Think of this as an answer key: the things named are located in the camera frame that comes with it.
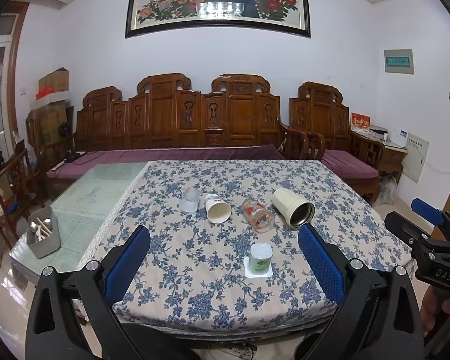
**tile floor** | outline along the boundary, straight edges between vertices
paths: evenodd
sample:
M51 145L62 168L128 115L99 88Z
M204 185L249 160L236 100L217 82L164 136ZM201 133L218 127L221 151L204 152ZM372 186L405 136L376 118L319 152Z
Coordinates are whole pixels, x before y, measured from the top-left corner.
M397 211L418 226L421 226L425 231L432 231L432 228L422 218L414 214L401 200L397 199L394 205L380 205L374 207L374 209L382 218L388 212ZM19 228L23 231L25 225L25 223L21 223ZM0 336L17 359L23 360L27 319L35 288L29 283L25 290L20 290L15 285L12 275L10 261L8 260L8 255L5 254L0 269ZM428 285L419 282L415 278L412 284L418 304L421 305L423 294ZM100 357L101 347L90 324L84 327L83 331L93 353ZM289 360L293 357L295 348L302 339L302 334L291 334L286 337L274 337L253 342L254 345L258 346L258 351L254 358L258 360ZM236 357L220 351L213 344L210 347L202 346L201 349L196 349L195 351L202 360L236 360Z

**human hand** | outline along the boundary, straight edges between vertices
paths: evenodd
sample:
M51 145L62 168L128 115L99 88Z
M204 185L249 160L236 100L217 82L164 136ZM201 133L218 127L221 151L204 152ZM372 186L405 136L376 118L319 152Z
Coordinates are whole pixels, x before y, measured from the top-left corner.
M434 291L433 286L429 286L422 301L422 307L420 309L420 316L422 318L423 337L435 326L435 318L442 309L444 312L450 315L450 298L443 303Z

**wooden door frame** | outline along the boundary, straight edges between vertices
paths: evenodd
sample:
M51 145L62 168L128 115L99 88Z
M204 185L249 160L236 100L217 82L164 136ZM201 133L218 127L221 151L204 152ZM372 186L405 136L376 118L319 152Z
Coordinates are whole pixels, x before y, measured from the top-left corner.
M29 3L23 1L9 1L3 9L3 13L17 14L17 19L13 27L7 67L7 117L10 135L12 134L12 131L18 132L17 111L15 109L15 67L17 65L18 44L20 35L22 34L23 22L25 21L28 5Z

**electrical panel box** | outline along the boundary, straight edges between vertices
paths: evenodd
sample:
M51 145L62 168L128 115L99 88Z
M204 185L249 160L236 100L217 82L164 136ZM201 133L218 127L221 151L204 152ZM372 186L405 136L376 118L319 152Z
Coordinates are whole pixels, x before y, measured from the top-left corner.
M416 183L419 182L430 142L416 135L409 134L406 149L408 154L402 161L403 173Z

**blue gripper pad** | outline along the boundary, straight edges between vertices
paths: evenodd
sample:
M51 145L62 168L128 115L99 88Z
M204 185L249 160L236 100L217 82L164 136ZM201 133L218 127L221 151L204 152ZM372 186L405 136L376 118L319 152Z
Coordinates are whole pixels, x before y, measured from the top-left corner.
M413 199L412 211L420 215L423 219L430 222L433 226L443 225L443 216L440 210L425 203L421 199Z
M103 297L110 307L123 300L130 283L142 265L150 249L150 232L146 227L139 226L123 246L125 250L105 279Z
M325 296L338 305L342 304L346 297L344 277L308 224L298 231L298 245Z

